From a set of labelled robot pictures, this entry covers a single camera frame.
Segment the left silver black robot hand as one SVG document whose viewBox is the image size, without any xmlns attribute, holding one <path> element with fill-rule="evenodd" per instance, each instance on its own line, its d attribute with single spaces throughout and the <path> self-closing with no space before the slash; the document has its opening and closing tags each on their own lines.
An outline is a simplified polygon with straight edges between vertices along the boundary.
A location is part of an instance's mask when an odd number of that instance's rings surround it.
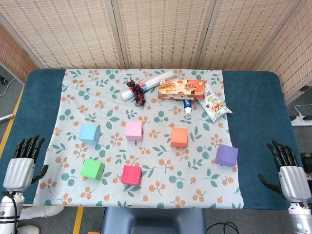
<svg viewBox="0 0 312 234">
<path fill-rule="evenodd" d="M 25 192 L 32 184 L 45 176 L 48 165 L 44 165 L 41 172 L 34 175 L 39 152 L 44 142 L 44 138 L 40 139 L 39 135 L 36 135 L 27 140 L 23 139 L 17 144 L 14 156 L 8 163 L 4 177 L 3 187 L 7 192 Z"/>
</svg>

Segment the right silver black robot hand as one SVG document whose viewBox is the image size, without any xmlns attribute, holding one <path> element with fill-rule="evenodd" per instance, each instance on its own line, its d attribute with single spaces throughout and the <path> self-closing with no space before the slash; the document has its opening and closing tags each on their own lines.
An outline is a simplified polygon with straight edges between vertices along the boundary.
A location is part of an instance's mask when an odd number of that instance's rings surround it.
<svg viewBox="0 0 312 234">
<path fill-rule="evenodd" d="M 311 190 L 306 173 L 299 166 L 292 148 L 274 140 L 272 143 L 268 143 L 267 147 L 273 155 L 278 172 L 279 185 L 270 183 L 262 174 L 258 174 L 260 182 L 266 188 L 282 194 L 290 203 L 307 202 L 312 197 Z"/>
</svg>

